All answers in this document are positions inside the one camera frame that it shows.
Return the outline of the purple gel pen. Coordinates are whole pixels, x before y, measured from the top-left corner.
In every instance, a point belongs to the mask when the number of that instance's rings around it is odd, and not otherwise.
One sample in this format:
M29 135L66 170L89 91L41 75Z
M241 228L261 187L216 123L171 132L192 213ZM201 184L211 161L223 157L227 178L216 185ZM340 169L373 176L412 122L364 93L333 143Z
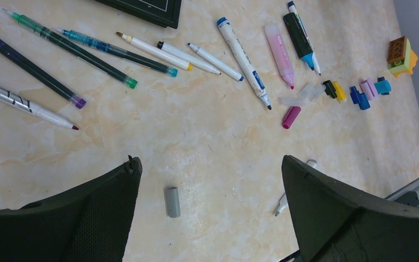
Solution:
M74 93L67 86L59 82L53 76L41 69L38 65L33 63L27 57L19 53L13 47L8 45L0 38L0 54L8 60L12 61L18 67L29 73L49 89L57 93L60 97L75 105L76 108L82 109L87 102Z

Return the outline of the white marker blue cap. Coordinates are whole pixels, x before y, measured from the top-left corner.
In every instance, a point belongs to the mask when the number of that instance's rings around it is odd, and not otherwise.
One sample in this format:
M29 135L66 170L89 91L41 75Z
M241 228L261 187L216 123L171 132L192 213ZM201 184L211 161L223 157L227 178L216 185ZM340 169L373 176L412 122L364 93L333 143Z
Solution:
M221 17L217 21L217 27L222 34L225 42L229 46L232 54L234 55L237 63L239 64L245 78L248 80L256 96L263 102L264 106L272 110L270 99L264 83L260 79L259 74L252 65L247 53L237 38L237 35L232 28L231 23L226 17Z

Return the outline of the blue gel pen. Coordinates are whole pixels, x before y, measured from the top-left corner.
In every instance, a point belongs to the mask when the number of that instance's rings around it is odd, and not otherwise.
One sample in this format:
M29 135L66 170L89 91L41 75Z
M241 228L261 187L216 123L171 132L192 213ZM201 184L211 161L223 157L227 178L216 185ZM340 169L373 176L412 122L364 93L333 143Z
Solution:
M136 53L125 50L121 47L109 44L107 42L101 41L99 39L90 37L88 35L85 35L85 34L82 34L80 32L73 31L73 30L56 28L56 31L58 31L63 36L67 37L68 39L78 42L84 46L88 46L93 49L109 53L121 59L125 59L128 61L140 64L144 67L164 73L171 77L177 76L178 70L176 68L169 67L168 65L143 57Z

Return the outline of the blue wide marker cap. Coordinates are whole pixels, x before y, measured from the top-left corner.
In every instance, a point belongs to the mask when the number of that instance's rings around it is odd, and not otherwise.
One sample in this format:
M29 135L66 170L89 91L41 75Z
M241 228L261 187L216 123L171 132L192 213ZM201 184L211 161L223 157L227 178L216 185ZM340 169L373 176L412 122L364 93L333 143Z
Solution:
M358 95L358 105L361 110L367 110L370 108L370 103L364 93L360 93Z

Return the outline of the green gel pen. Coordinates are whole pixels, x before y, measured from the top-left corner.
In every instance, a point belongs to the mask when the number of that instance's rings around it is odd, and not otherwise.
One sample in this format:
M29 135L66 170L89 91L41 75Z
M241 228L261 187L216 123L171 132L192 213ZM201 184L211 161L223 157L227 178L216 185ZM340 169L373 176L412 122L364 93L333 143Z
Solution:
M13 11L9 11L3 8L3 10L8 13L19 25L25 27L26 29L34 32L36 35L46 39L47 41L55 44L56 46L62 48L66 52L71 53L72 55L84 60L85 62L91 64L92 66L100 69L105 72L110 77L118 80L124 85L134 89L137 85L137 81L127 74L121 72L117 68L98 58L97 56L91 54L85 49L79 47L72 41L64 38L63 36L55 33L53 30L41 25L40 23L32 20L31 18L20 15Z

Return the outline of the thin marker dark blue cap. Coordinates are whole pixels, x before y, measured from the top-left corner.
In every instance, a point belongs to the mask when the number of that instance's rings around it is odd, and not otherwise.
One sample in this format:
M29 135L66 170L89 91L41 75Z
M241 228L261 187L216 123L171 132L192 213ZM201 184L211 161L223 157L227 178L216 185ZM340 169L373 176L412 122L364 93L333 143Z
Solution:
M195 45L193 43L187 43L187 45L200 57L205 59L207 62L209 62L211 65L215 66L216 68L223 71L225 74L230 76L236 81L243 81L244 77L241 73L236 71L235 69L228 66L226 63L222 62L215 56L211 55L208 51L203 49L202 47Z

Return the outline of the thin marker navy cap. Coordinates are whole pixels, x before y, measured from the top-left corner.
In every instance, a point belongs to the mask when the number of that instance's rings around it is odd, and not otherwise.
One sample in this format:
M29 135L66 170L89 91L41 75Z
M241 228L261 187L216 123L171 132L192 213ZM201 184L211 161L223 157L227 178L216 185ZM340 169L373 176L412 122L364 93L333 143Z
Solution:
M319 66L319 63L318 63L318 60L317 60L317 57L316 57L316 53L315 53L314 47L313 47L312 43L310 42L309 36L308 36L307 31L306 31L306 29L304 27L304 24L302 22L302 19L301 19L300 15L299 15L299 13L298 13L298 11L296 9L296 6L295 6L294 1L289 1L287 3L287 6L288 6L289 11L291 13L294 13L297 16L297 19L298 19L298 21L299 21L299 23L301 25L302 31L303 31L303 33L304 33L304 35L305 35L305 37L306 37L306 39L308 41L308 44L309 44L311 50L313 51L313 53L312 53L312 61L313 61L313 65L314 65L314 70L318 73L319 76L321 76L321 70L320 70L320 66Z

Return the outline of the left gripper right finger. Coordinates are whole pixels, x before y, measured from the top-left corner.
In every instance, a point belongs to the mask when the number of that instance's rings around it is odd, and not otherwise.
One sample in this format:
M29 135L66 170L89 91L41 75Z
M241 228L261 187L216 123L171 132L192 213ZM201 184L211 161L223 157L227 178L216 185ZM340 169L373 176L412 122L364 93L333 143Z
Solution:
M419 207L374 196L289 155L282 176L299 246L287 261L419 261Z

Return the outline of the black highlighter blue cap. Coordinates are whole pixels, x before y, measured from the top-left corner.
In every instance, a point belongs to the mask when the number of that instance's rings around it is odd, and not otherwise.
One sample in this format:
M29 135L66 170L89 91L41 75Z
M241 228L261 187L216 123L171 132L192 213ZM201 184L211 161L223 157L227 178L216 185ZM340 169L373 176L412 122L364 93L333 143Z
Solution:
M299 59L304 61L308 67L314 71L314 65L312 61L312 53L308 41L302 31L301 25L294 13L288 13L283 16L283 21L288 30L290 39L293 43L295 51Z

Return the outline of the lilac highlighter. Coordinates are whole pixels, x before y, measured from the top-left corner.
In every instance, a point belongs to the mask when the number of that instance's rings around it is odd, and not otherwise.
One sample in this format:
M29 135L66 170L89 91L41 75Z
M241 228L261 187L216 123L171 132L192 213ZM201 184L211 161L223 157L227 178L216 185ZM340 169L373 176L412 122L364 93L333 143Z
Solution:
M268 24L264 27L265 35L269 43L271 53L277 65L280 77L287 83L291 90L294 86L294 69L288 50L285 46L280 29L276 24Z

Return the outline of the thin marker black cap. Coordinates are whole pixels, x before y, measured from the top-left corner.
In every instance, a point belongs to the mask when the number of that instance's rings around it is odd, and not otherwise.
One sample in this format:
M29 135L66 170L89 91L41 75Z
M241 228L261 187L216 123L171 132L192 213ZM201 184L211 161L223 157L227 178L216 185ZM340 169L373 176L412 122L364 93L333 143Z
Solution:
M157 43L157 47L165 52L168 52L172 55L175 55L187 62L189 62L190 64L192 64L193 66L196 66L208 73L212 73L212 74L216 74L216 75L221 75L221 72L215 68L214 66L210 65L207 62L204 62L203 60L196 58L184 51L181 51L180 49L172 46L169 43L166 43L164 41L159 41Z

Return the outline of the thin marker yellow cap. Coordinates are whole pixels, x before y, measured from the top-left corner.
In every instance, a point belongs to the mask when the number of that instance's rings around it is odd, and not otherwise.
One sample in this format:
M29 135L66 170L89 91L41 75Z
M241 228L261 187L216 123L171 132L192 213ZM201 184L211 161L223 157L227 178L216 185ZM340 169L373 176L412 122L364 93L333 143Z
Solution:
M172 55L166 51L163 51L159 49L158 47L152 46L150 44L147 44L146 42L133 37L131 35L126 35L121 32L116 32L116 35L122 38L125 42L127 42L129 45L149 54L156 58L160 58L161 60L168 62L174 66L177 66L183 70L190 71L192 70L193 66L188 61L177 57L176 55Z

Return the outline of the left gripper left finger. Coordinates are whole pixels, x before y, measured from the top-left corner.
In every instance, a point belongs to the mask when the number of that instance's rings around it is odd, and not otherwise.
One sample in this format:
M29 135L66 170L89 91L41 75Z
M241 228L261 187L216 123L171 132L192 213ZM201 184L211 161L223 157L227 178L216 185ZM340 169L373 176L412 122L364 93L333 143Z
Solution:
M0 210L0 261L122 261L142 163L128 160L93 180L17 210Z

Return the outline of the white marker magenta cap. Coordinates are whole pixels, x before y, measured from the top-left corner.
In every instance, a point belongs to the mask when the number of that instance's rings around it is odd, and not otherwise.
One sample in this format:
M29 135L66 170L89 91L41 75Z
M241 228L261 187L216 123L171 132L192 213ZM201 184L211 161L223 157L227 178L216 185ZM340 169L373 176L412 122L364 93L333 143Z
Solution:
M55 124L60 127L79 130L79 128L65 119L64 117L43 108L42 106L34 103L30 100L27 100L16 93L6 90L3 87L0 87L0 102L10 105L20 111L23 111L27 114L33 115L35 117L46 120L52 124Z

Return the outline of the lilac highlighter cap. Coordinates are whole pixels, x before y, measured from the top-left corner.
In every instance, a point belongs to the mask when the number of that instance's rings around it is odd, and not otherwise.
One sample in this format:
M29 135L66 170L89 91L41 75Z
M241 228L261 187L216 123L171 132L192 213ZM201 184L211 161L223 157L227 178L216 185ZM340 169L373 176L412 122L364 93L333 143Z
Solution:
M360 83L360 88L369 101L374 100L378 96L378 92L372 78L362 80Z

